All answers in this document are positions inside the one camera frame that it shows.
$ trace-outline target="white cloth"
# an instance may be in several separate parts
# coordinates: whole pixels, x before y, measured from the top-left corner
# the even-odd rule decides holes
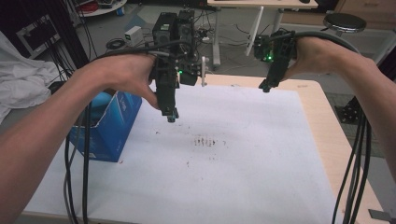
[[[59,76],[55,63],[26,59],[0,32],[0,124],[12,108],[42,104]]]

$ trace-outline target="gray floor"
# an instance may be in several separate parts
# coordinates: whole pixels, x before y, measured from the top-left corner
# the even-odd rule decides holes
[[[157,20],[158,15],[162,11],[178,12],[181,7],[138,7],[136,5],[130,5],[125,8],[126,14],[122,17],[116,16],[115,13],[108,13],[105,15],[86,18],[85,22],[90,29],[93,44],[95,45],[96,52],[98,55],[103,54],[106,51],[106,42],[112,38],[123,37],[123,33],[134,25],[140,25],[142,27],[151,28],[152,24]],[[245,56],[244,46],[235,46],[246,43],[247,35],[236,29],[238,28],[244,31],[249,31],[251,22],[255,18],[257,9],[232,9],[224,8],[221,11],[220,18],[220,58],[221,66],[214,68],[209,65],[208,75],[211,74],[227,74],[236,76],[253,76],[253,77],[265,77],[268,71],[268,66],[265,63],[255,60],[252,56]],[[264,29],[267,24],[273,22],[274,12],[264,11],[264,17],[262,24],[259,28],[260,31]],[[214,15],[210,14],[196,22],[197,26],[204,28],[214,27]],[[290,27],[295,30],[298,29],[314,29],[318,30],[320,27],[293,27],[288,24],[283,24],[285,28]],[[77,28],[81,42],[86,47],[88,52],[88,42],[83,29]],[[270,25],[264,34],[270,34],[272,26]],[[361,41],[360,35],[356,36],[345,36],[346,39],[355,45],[361,52],[366,56],[375,54],[375,49],[385,36],[370,36],[375,41],[370,43]],[[211,34],[208,35],[207,44],[201,44],[199,51],[201,54],[211,58],[211,46],[210,43],[213,39]],[[49,60],[48,54],[39,56],[39,59]],[[347,84],[337,75],[300,75],[294,78],[299,79],[310,79],[320,83],[323,90],[327,93],[335,94],[352,94],[351,89]],[[390,176],[388,167],[382,158],[373,157],[371,163],[371,170],[369,174],[369,181],[375,190],[375,194],[383,206],[384,211],[389,212],[393,217],[396,217],[396,185]],[[20,220],[18,223],[31,223],[30,221]]]

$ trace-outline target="white sheet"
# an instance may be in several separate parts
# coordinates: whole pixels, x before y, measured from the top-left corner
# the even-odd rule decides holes
[[[334,196],[294,91],[177,90],[142,104],[118,163],[92,161],[88,215],[126,223],[330,223]],[[25,211],[65,215],[61,149]],[[80,212],[82,157],[72,167]]]

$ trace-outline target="hand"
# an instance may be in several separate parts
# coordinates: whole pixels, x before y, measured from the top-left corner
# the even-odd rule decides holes
[[[330,40],[302,37],[297,40],[297,60],[286,71],[284,79],[301,73],[338,74],[340,66],[343,66],[342,58],[357,55]]]
[[[111,56],[93,61],[83,69],[101,71],[109,88],[139,95],[158,109],[157,96],[149,87],[154,61],[155,57],[147,54]]]

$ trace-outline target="stool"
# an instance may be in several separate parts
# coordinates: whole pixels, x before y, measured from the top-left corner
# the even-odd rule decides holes
[[[366,21],[346,13],[329,14],[323,19],[323,24],[328,29],[334,30],[338,36],[342,33],[361,32],[366,28]]]

